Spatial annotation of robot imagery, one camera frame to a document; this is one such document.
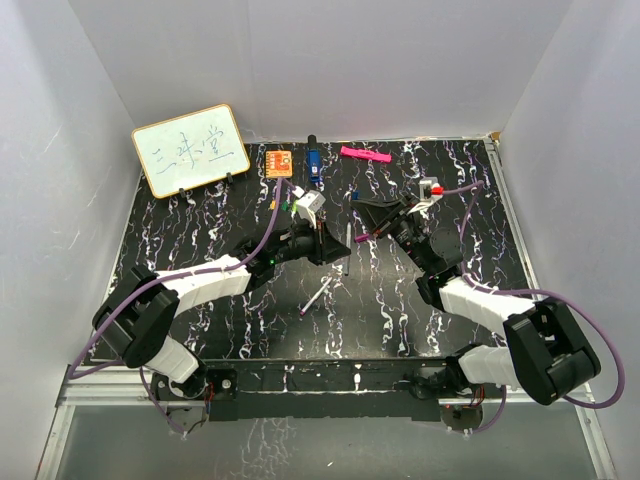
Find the white pen blue tip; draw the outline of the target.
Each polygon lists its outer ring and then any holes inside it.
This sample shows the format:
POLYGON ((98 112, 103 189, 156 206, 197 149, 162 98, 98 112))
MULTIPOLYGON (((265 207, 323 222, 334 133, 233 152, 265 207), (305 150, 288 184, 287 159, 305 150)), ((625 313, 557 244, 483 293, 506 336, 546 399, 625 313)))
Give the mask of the white pen blue tip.
POLYGON ((350 255, 351 255, 351 241, 352 241, 352 225, 351 222, 348 221, 347 225, 346 225, 346 234, 345 234, 345 245, 348 247, 349 249, 349 253, 348 255, 345 257, 344 259, 344 266, 343 266, 343 275, 349 276, 349 272, 350 272, 350 255))

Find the white pen purple tip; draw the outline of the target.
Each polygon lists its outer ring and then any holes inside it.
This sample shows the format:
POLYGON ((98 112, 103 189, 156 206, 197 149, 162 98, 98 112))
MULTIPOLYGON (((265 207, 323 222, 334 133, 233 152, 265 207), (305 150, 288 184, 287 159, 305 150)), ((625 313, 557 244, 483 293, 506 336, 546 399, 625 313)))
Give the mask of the white pen purple tip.
POLYGON ((307 301, 307 303, 300 310, 301 317, 306 315, 306 313, 309 311, 311 306, 325 293, 325 291, 330 286, 331 282, 332 282, 331 278, 327 279, 319 288, 319 290, 307 301))

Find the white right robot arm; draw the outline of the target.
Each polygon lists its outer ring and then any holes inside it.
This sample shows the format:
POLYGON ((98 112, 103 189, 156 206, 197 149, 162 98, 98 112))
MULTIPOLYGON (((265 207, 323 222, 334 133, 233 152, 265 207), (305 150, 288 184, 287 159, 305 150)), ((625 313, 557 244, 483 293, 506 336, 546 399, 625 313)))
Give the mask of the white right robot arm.
POLYGON ((416 201, 354 200, 353 210, 373 238, 391 237, 421 277, 423 301, 448 314, 469 319, 498 334, 503 347, 470 345, 447 357, 447 388, 466 397, 483 384, 522 388, 537 403, 549 405, 597 376, 601 363, 565 302, 534 301, 470 286, 460 265, 458 234, 447 228, 427 233, 418 223, 416 201))

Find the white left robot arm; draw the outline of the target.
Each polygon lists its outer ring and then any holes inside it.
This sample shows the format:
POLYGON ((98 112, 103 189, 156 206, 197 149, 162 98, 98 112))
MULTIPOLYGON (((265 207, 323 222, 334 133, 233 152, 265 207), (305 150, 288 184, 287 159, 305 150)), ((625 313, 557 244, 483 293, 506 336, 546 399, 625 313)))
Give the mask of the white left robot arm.
POLYGON ((165 377, 182 397, 194 399, 206 387, 206 367, 197 355, 170 337, 176 317, 214 300, 243 295, 269 280, 275 266, 305 258, 323 266, 351 254, 320 221, 272 231, 264 244, 246 237, 228 254, 176 271, 152 272, 135 266, 127 272, 92 320, 99 329, 134 291, 161 282, 131 301, 102 334, 102 339, 130 368, 146 367, 165 377))

